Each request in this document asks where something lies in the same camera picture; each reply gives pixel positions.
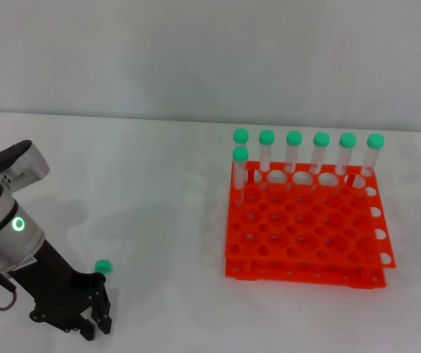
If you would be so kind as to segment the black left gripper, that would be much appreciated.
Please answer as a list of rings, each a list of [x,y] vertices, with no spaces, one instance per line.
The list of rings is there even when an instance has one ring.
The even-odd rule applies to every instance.
[[[34,255],[35,262],[10,272],[10,276],[35,300],[29,314],[60,330],[79,330],[86,341],[96,328],[109,335],[112,328],[106,277],[75,271],[48,242]]]

